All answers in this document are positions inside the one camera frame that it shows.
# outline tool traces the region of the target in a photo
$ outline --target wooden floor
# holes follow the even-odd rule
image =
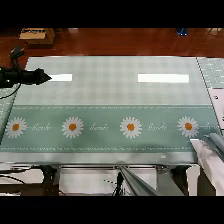
[[[0,30],[0,66],[9,66],[9,52],[16,44],[25,48],[24,68],[30,56],[59,55],[156,55],[224,58],[224,30],[189,28],[188,36],[177,36],[174,28],[69,28],[57,32],[48,48],[25,45],[14,33]]]

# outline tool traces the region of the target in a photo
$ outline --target table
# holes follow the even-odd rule
[[[22,86],[15,99],[4,101],[0,162],[195,163],[190,138],[220,133],[206,87],[206,75],[211,74],[206,60],[31,57],[27,70],[72,74],[72,81]],[[138,74],[188,75],[189,82],[140,83]]]

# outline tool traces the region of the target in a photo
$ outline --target white daisy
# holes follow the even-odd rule
[[[14,117],[14,119],[8,122],[5,131],[8,138],[17,138],[23,134],[23,131],[25,131],[26,128],[27,125],[25,119],[22,119],[22,117]]]
[[[81,131],[83,130],[83,127],[84,125],[81,119],[79,119],[78,117],[69,117],[69,119],[66,119],[66,121],[63,122],[63,135],[66,135],[66,138],[75,138],[76,136],[82,134]]]
[[[142,130],[140,121],[134,117],[126,117],[126,119],[123,119],[120,127],[120,131],[123,131],[123,135],[126,135],[126,138],[130,139],[139,136],[141,134],[140,131]]]
[[[182,117],[178,121],[177,127],[179,128],[179,131],[182,131],[182,135],[185,135],[185,137],[194,137],[196,136],[198,132],[198,124],[194,120],[194,118],[190,117]]]

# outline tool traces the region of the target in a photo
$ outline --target orange flower center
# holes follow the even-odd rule
[[[135,129],[135,126],[133,124],[128,124],[128,130],[133,131]]]
[[[186,128],[187,130],[191,130],[191,129],[192,129],[192,124],[190,124],[190,123],[186,123],[186,124],[185,124],[185,128]]]
[[[76,124],[70,124],[70,125],[69,125],[69,129],[70,129],[71,131],[74,131],[74,130],[76,129]]]
[[[12,130],[13,130],[13,131],[17,131],[17,130],[19,130],[19,124],[14,124],[14,125],[12,126]]]

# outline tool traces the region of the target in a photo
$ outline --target cardboard box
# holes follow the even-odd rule
[[[26,30],[43,30],[41,33],[24,32]],[[20,38],[28,44],[53,44],[55,33],[53,28],[23,28]]]

